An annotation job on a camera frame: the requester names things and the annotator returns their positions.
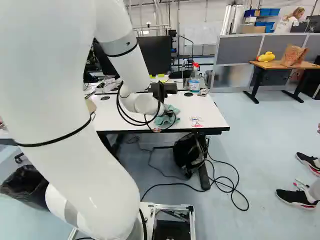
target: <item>gray partition panel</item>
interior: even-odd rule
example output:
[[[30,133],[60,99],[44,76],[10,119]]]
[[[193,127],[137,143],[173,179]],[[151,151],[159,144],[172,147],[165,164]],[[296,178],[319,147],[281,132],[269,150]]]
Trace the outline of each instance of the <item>gray partition panel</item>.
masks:
[[[276,60],[281,60],[288,44],[302,47],[305,39],[306,35],[266,35],[260,54],[272,52]]]
[[[305,56],[305,61],[314,63],[316,57],[320,55],[320,35],[310,35],[306,44],[306,48],[309,48],[308,53]]]
[[[221,37],[216,64],[244,64],[254,61],[262,36]]]

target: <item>cardboard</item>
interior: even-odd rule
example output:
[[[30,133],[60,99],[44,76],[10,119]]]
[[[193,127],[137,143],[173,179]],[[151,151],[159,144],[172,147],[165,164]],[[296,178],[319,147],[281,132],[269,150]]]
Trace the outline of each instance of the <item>cardboard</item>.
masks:
[[[281,58],[280,64],[286,67],[299,65],[304,60],[308,48],[288,44]]]
[[[263,34],[266,32],[266,26],[241,25],[242,34]]]

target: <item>black stand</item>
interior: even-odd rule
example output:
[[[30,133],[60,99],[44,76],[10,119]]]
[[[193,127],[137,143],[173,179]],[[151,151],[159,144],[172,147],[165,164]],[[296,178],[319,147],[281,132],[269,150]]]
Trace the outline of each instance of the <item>black stand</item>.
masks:
[[[294,90],[294,93],[291,93],[291,92],[288,92],[286,90],[282,90],[282,92],[284,94],[287,94],[289,97],[297,100],[299,103],[303,104],[305,101],[303,101],[300,97],[298,97],[299,93],[301,92],[301,90],[304,88],[306,82],[307,82],[307,79],[309,78],[309,74],[310,74],[310,71],[305,71],[305,77],[303,77],[298,85],[296,86],[295,90]]]
[[[114,158],[121,164],[119,161],[119,158],[117,157],[117,151],[119,150],[119,147],[121,145],[122,140],[124,139],[125,135],[124,134],[118,134],[115,140],[115,144],[111,146],[107,135],[105,133],[100,133],[97,132],[102,144],[105,146],[105,148],[114,156]]]
[[[259,104],[258,99],[256,99],[256,94],[257,94],[258,88],[260,87],[260,85],[263,82],[263,79],[264,79],[265,73],[266,73],[266,70],[264,70],[263,68],[259,67],[259,69],[260,69],[260,72],[258,73],[258,76],[255,79],[255,83],[253,85],[252,93],[250,94],[247,91],[243,91],[243,93],[245,95],[247,95],[255,104]]]
[[[204,148],[203,159],[207,159],[208,148],[209,148],[209,139],[207,140],[208,142],[206,142],[206,135],[201,135],[198,138],[198,140],[199,140],[199,143],[201,144],[201,146]],[[198,168],[198,173],[199,173],[201,188],[203,190],[209,190],[211,188],[211,185],[210,185],[209,176],[208,176],[207,167],[206,167],[205,162],[203,162],[203,164]]]

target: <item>sneaker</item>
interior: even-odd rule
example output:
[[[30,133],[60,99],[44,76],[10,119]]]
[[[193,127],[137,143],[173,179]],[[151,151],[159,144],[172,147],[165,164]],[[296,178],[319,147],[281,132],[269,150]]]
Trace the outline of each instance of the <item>sneaker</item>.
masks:
[[[277,189],[275,194],[278,196],[280,200],[285,202],[286,204],[293,205],[298,208],[303,208],[306,210],[314,210],[319,201],[315,201],[311,203],[308,201],[305,191],[297,190],[297,191],[288,191]]]
[[[315,165],[315,160],[317,160],[317,157],[314,156],[307,156],[301,152],[296,153],[296,158],[305,165],[310,171],[316,175],[317,177],[320,177],[320,168]]]

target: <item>cubicle partition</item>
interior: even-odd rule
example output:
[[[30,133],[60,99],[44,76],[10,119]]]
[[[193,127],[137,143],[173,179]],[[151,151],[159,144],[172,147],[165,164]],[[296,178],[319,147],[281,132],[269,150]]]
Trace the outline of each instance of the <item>cubicle partition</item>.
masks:
[[[250,90],[255,68],[249,61],[265,52],[273,52],[280,60],[288,44],[309,48],[306,61],[314,62],[320,54],[320,33],[234,34],[218,37],[210,91],[241,92]],[[273,72],[272,79],[263,82],[260,90],[293,90],[288,80],[291,70]]]

